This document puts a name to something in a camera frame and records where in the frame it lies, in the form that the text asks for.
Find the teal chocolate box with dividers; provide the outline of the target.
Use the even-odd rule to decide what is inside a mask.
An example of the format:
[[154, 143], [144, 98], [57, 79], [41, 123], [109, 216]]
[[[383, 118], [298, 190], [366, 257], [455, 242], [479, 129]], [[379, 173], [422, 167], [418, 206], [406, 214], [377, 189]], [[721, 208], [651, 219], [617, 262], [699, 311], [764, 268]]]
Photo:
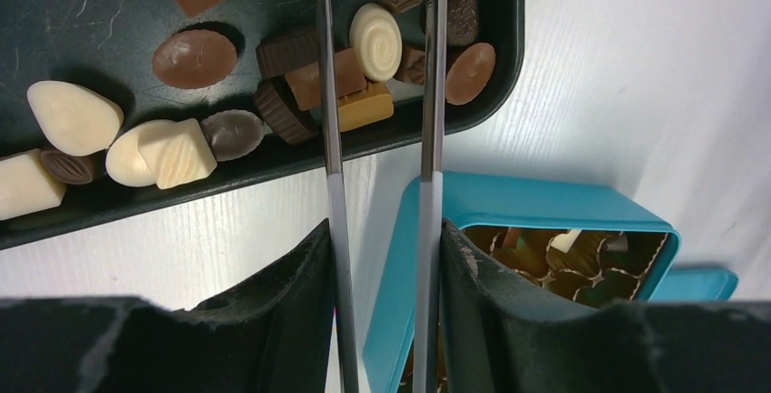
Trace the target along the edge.
[[[374, 392], [395, 392], [414, 337], [420, 181], [401, 198], [363, 360]], [[446, 172], [443, 217], [457, 228], [476, 226], [657, 234], [656, 254], [636, 298], [649, 299], [681, 245], [665, 220], [609, 186]]]

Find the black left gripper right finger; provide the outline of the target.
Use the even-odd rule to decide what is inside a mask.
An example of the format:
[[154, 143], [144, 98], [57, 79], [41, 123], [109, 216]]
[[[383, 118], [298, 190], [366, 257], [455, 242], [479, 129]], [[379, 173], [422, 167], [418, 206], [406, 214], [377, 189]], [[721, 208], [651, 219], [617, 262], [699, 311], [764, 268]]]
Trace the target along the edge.
[[766, 302], [577, 304], [445, 222], [441, 320], [453, 392], [767, 392]]

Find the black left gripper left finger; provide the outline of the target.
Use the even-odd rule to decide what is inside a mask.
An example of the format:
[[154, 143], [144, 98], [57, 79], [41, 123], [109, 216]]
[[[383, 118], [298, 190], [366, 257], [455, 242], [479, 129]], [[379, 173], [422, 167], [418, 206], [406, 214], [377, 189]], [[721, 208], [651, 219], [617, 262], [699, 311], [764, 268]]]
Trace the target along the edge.
[[4, 392], [321, 392], [330, 229], [190, 310], [139, 297], [5, 299]]

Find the steel tongs white handle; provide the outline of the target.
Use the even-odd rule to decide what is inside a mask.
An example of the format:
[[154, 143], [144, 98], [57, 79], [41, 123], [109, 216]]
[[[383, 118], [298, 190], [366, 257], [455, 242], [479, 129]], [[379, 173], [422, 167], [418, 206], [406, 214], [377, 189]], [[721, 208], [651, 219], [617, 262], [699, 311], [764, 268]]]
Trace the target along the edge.
[[[375, 177], [368, 181], [371, 200], [383, 198], [390, 188], [406, 186], [409, 172], [421, 170], [421, 197], [418, 210], [418, 291], [415, 344], [414, 385], [417, 391], [434, 392], [437, 362], [437, 326], [439, 303], [439, 240], [442, 211], [441, 171], [445, 133], [444, 68], [446, 65], [447, 0], [428, 0], [426, 28], [428, 81], [424, 98], [424, 126], [420, 147], [408, 146], [371, 156]], [[356, 244], [358, 263], [351, 263], [347, 208], [345, 201], [344, 162], [339, 119], [336, 112], [334, 59], [332, 54], [331, 0], [317, 0], [316, 30], [320, 36], [320, 75], [325, 139], [325, 171], [330, 213], [331, 243], [335, 267], [335, 336], [340, 389], [343, 392], [370, 391], [370, 376], [358, 352], [363, 337], [355, 332], [355, 315], [372, 315], [374, 306], [366, 302], [375, 296], [374, 279], [385, 271], [384, 257], [375, 264], [364, 264], [369, 248]]]

